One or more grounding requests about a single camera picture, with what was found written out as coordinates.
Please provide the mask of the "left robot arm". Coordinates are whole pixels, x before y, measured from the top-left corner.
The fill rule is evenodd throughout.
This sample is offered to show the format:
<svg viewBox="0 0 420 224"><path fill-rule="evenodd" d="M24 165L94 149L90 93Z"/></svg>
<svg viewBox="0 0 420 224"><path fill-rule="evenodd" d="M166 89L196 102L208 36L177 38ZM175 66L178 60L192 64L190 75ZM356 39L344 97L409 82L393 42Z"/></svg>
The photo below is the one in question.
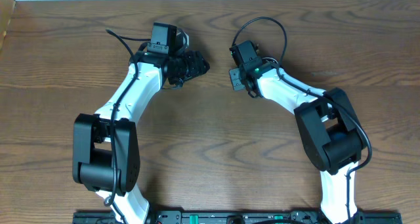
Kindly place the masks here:
<svg viewBox="0 0 420 224"><path fill-rule="evenodd" d="M209 63L189 50L189 37L174 25L156 22L149 39L129 51L125 79L94 114L73 124L72 176L104 200L108 212L79 211L74 223L155 223L138 185L140 156L137 123L152 97L168 83L181 88L204 75Z"/></svg>

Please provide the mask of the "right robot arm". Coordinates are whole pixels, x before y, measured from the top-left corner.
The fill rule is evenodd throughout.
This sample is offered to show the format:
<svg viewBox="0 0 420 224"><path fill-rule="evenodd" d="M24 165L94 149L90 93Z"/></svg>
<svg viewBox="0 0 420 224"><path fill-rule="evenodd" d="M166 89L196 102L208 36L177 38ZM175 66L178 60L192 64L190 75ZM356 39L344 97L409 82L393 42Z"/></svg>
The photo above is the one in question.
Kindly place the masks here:
<svg viewBox="0 0 420 224"><path fill-rule="evenodd" d="M230 53L236 63L230 71L234 90L272 100L294 115L304 151L320 171L326 221L354 223L354 176L370 162L372 146L347 94L293 78L277 60L259 56L251 41L233 44Z"/></svg>

